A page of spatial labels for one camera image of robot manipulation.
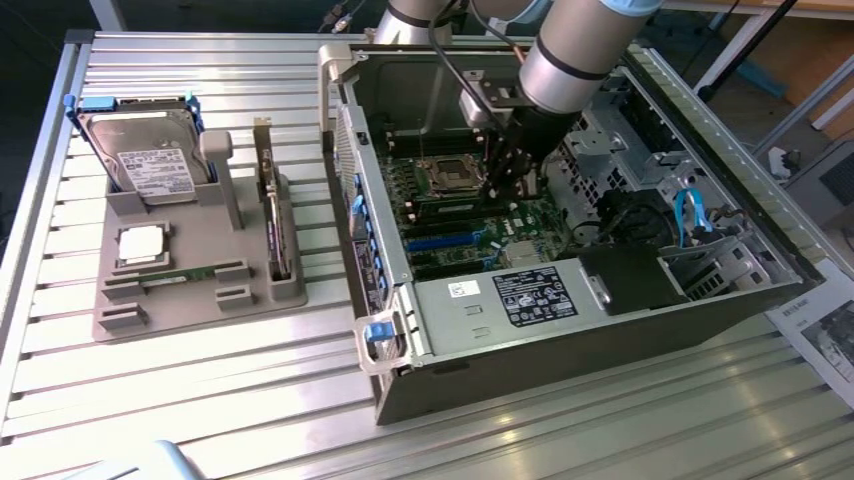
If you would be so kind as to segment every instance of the power supply label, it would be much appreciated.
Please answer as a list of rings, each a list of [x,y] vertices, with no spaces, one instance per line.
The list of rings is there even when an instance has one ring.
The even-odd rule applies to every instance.
[[[180,148],[121,152],[119,159],[140,197],[195,191]]]
[[[555,267],[498,275],[492,281],[515,327],[578,315]]]

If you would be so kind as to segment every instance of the barcode sticker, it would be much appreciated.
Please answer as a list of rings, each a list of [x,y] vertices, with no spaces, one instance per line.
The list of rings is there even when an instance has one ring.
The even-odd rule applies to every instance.
[[[120,152],[119,159],[140,197],[195,191],[180,148]]]

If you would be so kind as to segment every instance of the motherboard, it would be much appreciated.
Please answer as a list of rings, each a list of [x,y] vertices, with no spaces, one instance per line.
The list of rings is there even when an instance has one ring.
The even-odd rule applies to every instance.
[[[539,264],[563,251],[568,229],[547,191],[482,203],[479,154],[388,156],[380,171],[416,280]]]

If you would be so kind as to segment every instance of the hard drive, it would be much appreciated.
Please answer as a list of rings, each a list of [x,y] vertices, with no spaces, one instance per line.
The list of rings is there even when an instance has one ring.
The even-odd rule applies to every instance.
[[[65,115],[92,145],[115,192],[137,192],[148,205],[192,201],[195,186],[216,181],[201,158],[203,130],[195,97],[87,97]]]

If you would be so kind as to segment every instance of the green circuit board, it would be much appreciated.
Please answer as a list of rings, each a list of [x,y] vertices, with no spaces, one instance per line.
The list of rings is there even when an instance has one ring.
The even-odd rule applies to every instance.
[[[480,162],[476,155],[466,155],[464,168],[452,164],[448,169],[451,173],[436,178],[436,162],[452,162],[455,159],[463,159],[463,156],[385,158],[380,162],[403,246],[416,278],[419,273],[428,279],[442,278],[443,272],[447,272],[447,276],[454,276],[507,268],[512,265],[502,253],[508,245],[519,242],[530,242],[539,261],[551,261],[564,249],[568,232],[560,209],[548,192],[538,199],[507,202],[500,214],[464,219],[464,231],[434,231],[448,224],[459,225],[460,220],[452,218],[456,212],[454,209],[468,212],[466,207],[478,203],[478,188],[468,186],[479,186],[482,181],[480,178],[471,178],[472,175],[479,175],[479,171],[472,168]],[[447,188],[438,192],[436,183],[443,181],[446,184],[439,187]],[[455,186],[462,186],[462,189],[451,190]],[[442,208],[450,209],[448,222],[438,222],[426,227],[414,222],[412,217],[419,211],[435,212]],[[467,234],[474,235],[471,244],[408,252],[411,242]]]

